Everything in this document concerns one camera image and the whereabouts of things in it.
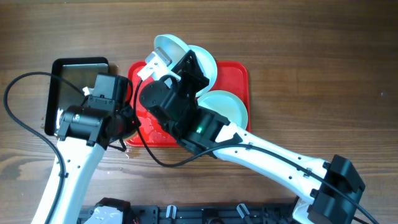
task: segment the brown tabletop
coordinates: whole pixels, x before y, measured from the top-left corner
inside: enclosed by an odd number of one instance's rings
[[[292,151],[353,162],[361,205],[398,220],[398,5],[357,1],[134,1],[0,4],[0,94],[57,58],[104,56],[126,75],[171,33],[249,71],[252,133]],[[48,77],[12,88],[14,114],[44,133]],[[0,223],[30,223],[54,153],[0,110]],[[190,156],[154,149],[165,162]],[[291,202],[295,195],[243,166],[208,156],[177,169],[139,148],[108,149],[84,205],[103,197],[134,205]]]

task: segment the table surface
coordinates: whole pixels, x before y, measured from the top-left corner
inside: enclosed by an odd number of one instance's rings
[[[348,158],[366,183],[361,205],[381,223],[398,220],[396,2],[64,1],[0,4],[0,94],[22,73],[51,71],[57,58],[104,56],[126,75],[153,50],[156,35],[171,33],[246,66],[252,133],[300,154]],[[13,113],[41,133],[49,81],[23,79],[9,95]],[[54,154],[4,109],[0,121],[0,223],[29,223]],[[165,162],[190,156],[181,148],[154,154]],[[295,195],[231,162],[204,156],[167,169],[130,148],[106,151],[84,205],[103,197],[220,205],[291,202]]]

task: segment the wooden table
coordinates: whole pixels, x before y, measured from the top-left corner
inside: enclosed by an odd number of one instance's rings
[[[398,220],[396,3],[64,1],[0,4],[1,94],[22,73],[51,71],[57,58],[104,56],[126,75],[153,50],[156,35],[175,34],[217,60],[247,67],[255,135],[308,156],[350,159],[366,183],[361,205],[381,223]],[[49,81],[23,79],[9,96],[15,115],[41,133]],[[0,223],[29,223],[54,154],[4,110],[0,119]],[[154,153],[165,162],[190,156],[178,148]],[[84,205],[103,197],[135,205],[219,205],[291,202],[295,195],[230,162],[205,156],[166,169],[145,150],[130,148],[106,151]]]

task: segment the wood grain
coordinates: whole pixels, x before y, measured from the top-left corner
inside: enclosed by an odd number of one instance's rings
[[[18,75],[49,72],[63,57],[104,56],[126,75],[156,35],[175,34],[247,67],[254,134],[301,154],[352,160],[366,183],[361,205],[381,223],[398,220],[396,2],[90,2],[0,5],[0,94]],[[49,78],[26,78],[9,96],[15,115],[42,133],[48,85]],[[0,223],[29,223],[54,154],[4,110],[0,121]],[[183,149],[154,153],[166,162],[190,156]],[[289,202],[294,195],[230,162],[203,157],[164,169],[131,148],[105,153],[84,205],[103,197],[208,205]]]

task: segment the red tray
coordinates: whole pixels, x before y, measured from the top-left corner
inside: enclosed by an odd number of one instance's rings
[[[137,73],[146,65],[145,61],[138,61],[131,65],[129,69],[128,78],[132,80],[134,89],[140,80]],[[225,90],[235,94],[239,99],[242,100],[246,109],[248,110],[249,120],[247,131],[251,130],[250,127],[250,98],[249,98],[249,82],[248,82],[248,71],[239,62],[217,62],[217,80],[211,90]],[[150,77],[145,80],[140,87],[139,93],[148,83],[154,80]],[[141,121],[141,133],[146,140],[149,147],[178,147],[174,138],[164,132],[160,125],[154,118],[137,100],[137,116]],[[127,143],[131,146],[142,147],[144,146],[139,139],[139,136],[134,136]]]

